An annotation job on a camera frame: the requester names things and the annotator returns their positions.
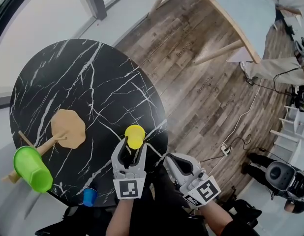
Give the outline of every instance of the wooden floor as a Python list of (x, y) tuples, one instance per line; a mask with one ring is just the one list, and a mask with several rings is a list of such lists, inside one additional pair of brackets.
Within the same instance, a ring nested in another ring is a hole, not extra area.
[[(264, 59), (291, 57), (292, 42), (283, 24), (270, 29)], [(191, 60), (202, 50), (211, 51), (238, 39), (237, 34), (205, 0), (170, 0), (151, 19), (145, 19), (128, 34), (117, 48), (137, 62), (156, 87), (168, 121), (169, 152), (186, 153), (199, 161), (222, 156), (220, 146), (234, 129), (240, 114), (249, 110), (258, 86), (244, 81), (236, 63), (227, 63), (230, 55), (220, 56), (198, 66)], [(271, 87), (273, 82), (263, 81)], [(277, 85), (278, 90), (287, 85)], [(247, 148), (270, 149), (283, 116), (286, 97), (261, 88), (247, 115), (226, 144), (239, 136), (252, 135)], [(231, 154), (213, 170), (224, 197), (234, 185), (239, 193), (250, 181), (241, 174), (246, 151), (237, 139)], [(202, 163), (207, 172), (220, 161)]]

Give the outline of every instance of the electrical outlet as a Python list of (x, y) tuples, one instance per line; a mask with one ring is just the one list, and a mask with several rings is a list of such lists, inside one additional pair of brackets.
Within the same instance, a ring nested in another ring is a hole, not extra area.
[(225, 156), (228, 156), (231, 152), (231, 148), (228, 149), (225, 144), (222, 144), (220, 149)]

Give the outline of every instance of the green cup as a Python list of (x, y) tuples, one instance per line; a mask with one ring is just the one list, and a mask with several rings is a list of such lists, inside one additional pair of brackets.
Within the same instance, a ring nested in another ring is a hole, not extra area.
[(30, 146), (17, 149), (13, 158), (14, 169), (37, 192), (48, 191), (53, 177), (43, 163), (40, 154)]

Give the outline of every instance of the hand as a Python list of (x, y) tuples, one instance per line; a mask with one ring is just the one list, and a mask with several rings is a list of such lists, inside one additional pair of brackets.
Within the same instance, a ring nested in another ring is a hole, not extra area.
[(295, 204), (293, 204), (293, 203), (291, 203), (291, 202), (289, 202), (289, 201), (286, 201), (285, 206), (284, 206), (284, 209), (285, 209), (287, 212), (293, 212), (294, 207), (295, 207)]
[(280, 4), (276, 4), (275, 5), (275, 8), (277, 9), (277, 10), (284, 10), (284, 6), (282, 6), (282, 5), (280, 5)]

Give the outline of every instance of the black marble table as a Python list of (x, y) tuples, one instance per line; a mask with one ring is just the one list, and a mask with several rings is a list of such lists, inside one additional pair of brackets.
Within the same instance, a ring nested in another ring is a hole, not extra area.
[(164, 159), (167, 124), (161, 100), (139, 66), (111, 46), (61, 41), (26, 64), (10, 102), (16, 148), (26, 145), (18, 130), (36, 147), (51, 138), (50, 120), (58, 109), (76, 111), (86, 124), (86, 140), (77, 149), (56, 144), (42, 157), (54, 178), (50, 191), (66, 203), (81, 204), (83, 190), (94, 181), (95, 206), (115, 204), (111, 154), (132, 124), (146, 131), (148, 175)]

